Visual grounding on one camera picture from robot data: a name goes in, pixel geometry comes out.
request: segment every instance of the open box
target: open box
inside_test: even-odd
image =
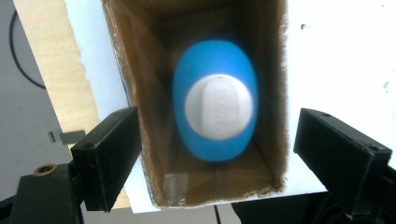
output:
[[[193,207],[283,190],[285,5],[276,0],[103,0],[120,72],[138,106],[142,164],[154,205]],[[207,39],[238,45],[251,60],[259,87],[259,114],[248,148],[218,163],[200,161],[186,149],[172,111],[177,61],[192,44]]]

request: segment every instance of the wire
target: wire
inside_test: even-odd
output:
[[[217,205],[213,205],[213,207],[215,208],[216,221],[218,222],[218,224],[221,224],[218,206]]]
[[[41,88],[43,90],[46,89],[45,86],[35,82],[34,80],[32,80],[26,73],[25,71],[22,69],[17,55],[15,54],[15,49],[14,49],[14,25],[15,25],[15,20],[17,19],[18,13],[17,10],[14,11],[14,14],[12,15],[11,18],[11,23],[9,24],[9,33],[8,33],[8,37],[9,37],[9,47],[11,48],[11,54],[12,54],[12,59],[14,59],[14,63],[17,65],[18,69],[20,70],[20,72],[23,74],[24,77],[26,77],[27,80],[29,80],[31,83],[33,83],[34,85],[36,85],[38,88]]]

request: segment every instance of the blue oval object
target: blue oval object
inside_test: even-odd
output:
[[[181,138],[195,157],[237,157],[253,135],[258,110],[257,82],[247,55],[222,40],[191,46],[177,65],[173,104]]]

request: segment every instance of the gray surface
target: gray surface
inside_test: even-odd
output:
[[[71,160],[67,147],[52,144],[48,132],[60,129],[47,92],[27,81],[12,60],[8,44],[11,0],[0,1],[0,201],[16,193],[19,179],[45,163]],[[33,80],[43,83],[20,20],[14,43],[21,66]],[[219,206],[222,223],[240,223],[229,204]],[[134,215],[130,209],[109,214],[85,212],[86,223],[216,223],[213,206]]]

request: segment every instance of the light wood surface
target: light wood surface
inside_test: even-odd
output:
[[[63,0],[14,0],[22,27],[64,133],[98,123],[90,83]],[[113,208],[130,207],[124,189]]]

